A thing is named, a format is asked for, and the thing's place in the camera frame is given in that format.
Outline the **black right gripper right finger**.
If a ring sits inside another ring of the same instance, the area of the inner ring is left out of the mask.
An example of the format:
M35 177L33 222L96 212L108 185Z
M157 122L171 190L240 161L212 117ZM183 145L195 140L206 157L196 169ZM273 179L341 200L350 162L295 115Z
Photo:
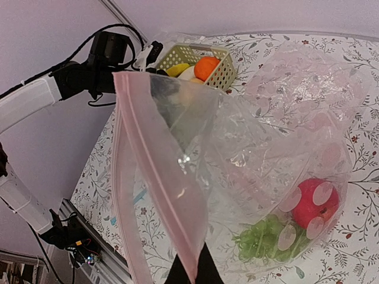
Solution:
M216 268L207 244L200 253L198 261L198 273L195 280L196 284L224 284Z

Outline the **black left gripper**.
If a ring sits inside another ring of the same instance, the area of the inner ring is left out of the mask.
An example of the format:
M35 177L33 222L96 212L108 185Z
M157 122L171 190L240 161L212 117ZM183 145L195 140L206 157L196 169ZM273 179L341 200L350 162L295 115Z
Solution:
M128 49L135 59L136 52L129 36L108 31L96 33L85 62L69 62L56 71L56 83L62 99L83 91L88 91L93 99L103 93L115 93L113 73L132 64L132 61L124 63Z

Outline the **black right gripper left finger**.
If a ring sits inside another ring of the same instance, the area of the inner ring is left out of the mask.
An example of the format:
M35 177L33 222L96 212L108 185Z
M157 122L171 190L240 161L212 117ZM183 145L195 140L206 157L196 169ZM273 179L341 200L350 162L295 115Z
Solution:
M189 282L190 280L180 258L176 255L167 277L167 284L189 284Z

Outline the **yellow toy banana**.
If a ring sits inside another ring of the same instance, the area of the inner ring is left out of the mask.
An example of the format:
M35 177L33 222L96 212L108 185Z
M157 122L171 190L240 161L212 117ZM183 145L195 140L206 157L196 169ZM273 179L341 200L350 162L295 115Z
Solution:
M166 70L166 73L168 76L175 78L175 77L178 77L182 72L187 70L189 67L190 65L188 63L179 63L179 64L169 67Z

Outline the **green toy grapes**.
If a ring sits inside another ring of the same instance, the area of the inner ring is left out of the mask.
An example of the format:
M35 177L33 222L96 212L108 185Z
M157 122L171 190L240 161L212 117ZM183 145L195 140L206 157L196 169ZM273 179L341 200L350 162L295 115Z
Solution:
M274 214L248 225L232 240L239 260L245 263L255 259L284 263L296 258L310 243L305 229L292 221L282 222Z

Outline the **clear pink-zipper zip bag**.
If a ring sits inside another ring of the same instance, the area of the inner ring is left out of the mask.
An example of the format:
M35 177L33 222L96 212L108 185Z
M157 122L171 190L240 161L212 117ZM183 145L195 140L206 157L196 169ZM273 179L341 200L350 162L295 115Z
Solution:
M205 243L230 283L293 261L337 223L351 174L343 137L370 89L359 70L286 42L237 96L149 72L113 78L113 191L126 200L146 185L189 283ZM239 260L232 238L270 214L296 223L298 185L310 178L336 188L339 208L310 221L307 248L284 263ZM135 207L118 226L133 281L152 283Z

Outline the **red toy apple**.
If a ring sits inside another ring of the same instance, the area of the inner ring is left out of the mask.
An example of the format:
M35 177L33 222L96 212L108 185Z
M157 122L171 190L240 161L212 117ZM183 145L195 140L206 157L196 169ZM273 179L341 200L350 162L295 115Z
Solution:
M310 178L298 185L301 199L291 211L293 220L303 229L316 217L329 221L339 208L336 188L323 179Z

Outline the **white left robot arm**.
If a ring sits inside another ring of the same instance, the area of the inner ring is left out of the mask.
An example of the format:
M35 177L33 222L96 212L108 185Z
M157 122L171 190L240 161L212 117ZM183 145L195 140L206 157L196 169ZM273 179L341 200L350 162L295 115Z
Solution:
M104 93L114 93L113 73L129 67L124 61L134 51L130 37L104 27L88 38L88 58L77 63L68 57L1 95L1 133L11 134L11 148L1 151L1 198L37 233L57 225L53 211L40 203L12 167L12 155L20 155L37 176L43 163L68 168L68 161L86 161L110 117L114 104L101 105L95 117L95 102ZM91 95L85 103L79 96Z

